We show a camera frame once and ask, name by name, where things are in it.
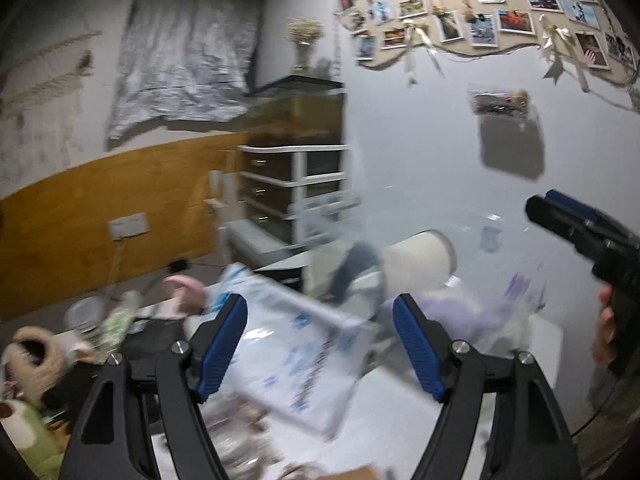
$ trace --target wooden panel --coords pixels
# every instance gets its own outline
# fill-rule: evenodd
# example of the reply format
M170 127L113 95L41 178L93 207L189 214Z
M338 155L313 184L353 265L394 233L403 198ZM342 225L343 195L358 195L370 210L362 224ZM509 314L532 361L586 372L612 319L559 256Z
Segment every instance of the wooden panel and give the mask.
M1 203L0 317L11 319L104 286L117 243L118 280L179 256L214 250L210 170L246 134L221 134L119 153L53 175ZM150 231L113 242L107 222L145 212Z

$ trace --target blue gripper pad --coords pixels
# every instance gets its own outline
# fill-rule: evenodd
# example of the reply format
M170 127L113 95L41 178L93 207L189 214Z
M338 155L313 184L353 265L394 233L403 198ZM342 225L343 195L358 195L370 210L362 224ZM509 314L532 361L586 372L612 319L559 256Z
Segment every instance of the blue gripper pad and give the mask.
M584 220L590 220L591 222L598 221L598 215L591 207L589 207L586 204L583 204L582 202L580 202L579 200L576 200L575 198L571 198L570 196L565 195L564 193L560 193L555 189L551 189L547 191L545 195L545 199L553 204L559 205L560 207L567 209L568 211L572 212L574 215L579 216Z
M244 332L246 318L246 300L238 294L232 294L216 319L200 326L194 334L192 340L198 339L198 333L200 330L204 330L202 334L210 341L208 348L198 359L200 361L200 380L194 393L200 402L205 402L211 394L220 388L220 383L225 377L231 358Z
M394 301L393 318L420 386L431 394L436 402L442 402L446 387L440 378L440 359L401 296Z

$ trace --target white packaging bag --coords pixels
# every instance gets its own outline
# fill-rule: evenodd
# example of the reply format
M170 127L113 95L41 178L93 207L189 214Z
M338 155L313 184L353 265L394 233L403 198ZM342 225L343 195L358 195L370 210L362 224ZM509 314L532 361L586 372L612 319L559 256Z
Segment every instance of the white packaging bag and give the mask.
M375 325L233 264L200 323L215 319L229 294L248 307L244 335L225 383L238 394L328 438L336 435L365 366Z

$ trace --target human hand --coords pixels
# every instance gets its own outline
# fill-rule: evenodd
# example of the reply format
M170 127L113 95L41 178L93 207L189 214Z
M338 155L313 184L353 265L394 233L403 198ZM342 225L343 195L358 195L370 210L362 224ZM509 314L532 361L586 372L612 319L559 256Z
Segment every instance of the human hand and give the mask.
M612 344L616 336L616 322L613 310L609 306L611 296L612 288L610 286L603 288L599 296L600 317L596 323L596 337L591 345L591 358L599 368L606 368L618 356L618 350Z

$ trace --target black shelf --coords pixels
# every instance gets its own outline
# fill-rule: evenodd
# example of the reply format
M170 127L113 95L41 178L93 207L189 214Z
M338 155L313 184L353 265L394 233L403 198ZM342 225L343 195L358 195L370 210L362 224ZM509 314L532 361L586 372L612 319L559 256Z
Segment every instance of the black shelf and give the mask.
M269 90L289 90L297 92L324 92L327 90L335 90L344 88L344 83L339 81L331 81L329 79L320 79L306 75L287 75L276 81L272 81L265 86L255 89L252 96L264 94Z

